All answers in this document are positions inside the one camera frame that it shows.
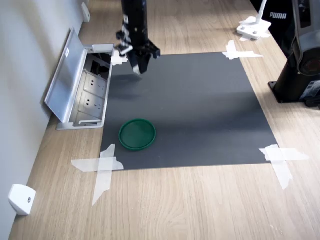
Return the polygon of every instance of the puma logo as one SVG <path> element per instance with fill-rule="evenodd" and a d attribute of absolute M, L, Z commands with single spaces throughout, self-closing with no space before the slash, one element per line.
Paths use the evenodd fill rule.
<path fill-rule="evenodd" d="M 286 19 L 287 18 L 287 14 L 286 13 L 270 12 L 270 18 L 273 18 L 273 19 Z"/>

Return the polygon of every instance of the black robotic arm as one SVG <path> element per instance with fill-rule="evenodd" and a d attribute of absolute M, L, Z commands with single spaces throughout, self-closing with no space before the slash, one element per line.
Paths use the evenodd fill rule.
<path fill-rule="evenodd" d="M 160 57 L 157 48 L 148 37 L 147 0 L 121 0 L 122 30 L 116 33 L 120 44 L 115 48 L 120 56 L 127 55 L 133 71 L 143 74 L 148 69 L 151 56 Z"/>

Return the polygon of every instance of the pop-up socket box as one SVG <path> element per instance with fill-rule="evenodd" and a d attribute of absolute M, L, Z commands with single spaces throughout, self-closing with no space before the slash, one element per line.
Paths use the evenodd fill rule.
<path fill-rule="evenodd" d="M 57 130 L 104 126 L 114 52 L 113 44 L 83 45 L 70 31 L 44 100 Z"/>

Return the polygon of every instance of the wood grain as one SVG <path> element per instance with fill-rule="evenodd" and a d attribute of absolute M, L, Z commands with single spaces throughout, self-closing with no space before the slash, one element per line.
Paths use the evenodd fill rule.
<path fill-rule="evenodd" d="M 263 58 L 241 62 L 280 147 L 311 157 L 289 162 L 282 190 L 270 164 L 118 171 L 91 207 L 96 173 L 70 160 L 99 156 L 102 130 L 56 131 L 52 118 L 28 186 L 37 191 L 30 216 L 17 217 L 11 240 L 320 239 L 320 111 L 278 104 L 267 83 L 286 58 L 272 37 L 240 42 L 239 21 L 255 15 L 248 0 L 148 0 L 150 39 L 161 53 L 239 51 Z M 120 0 L 91 0 L 84 44 L 116 43 Z"/>

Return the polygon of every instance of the white wall bracket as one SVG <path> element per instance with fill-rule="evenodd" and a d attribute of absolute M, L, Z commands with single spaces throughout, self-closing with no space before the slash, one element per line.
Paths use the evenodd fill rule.
<path fill-rule="evenodd" d="M 35 197 L 36 191 L 32 188 L 21 184 L 13 184 L 8 200 L 16 214 L 26 216 L 31 212 Z"/>

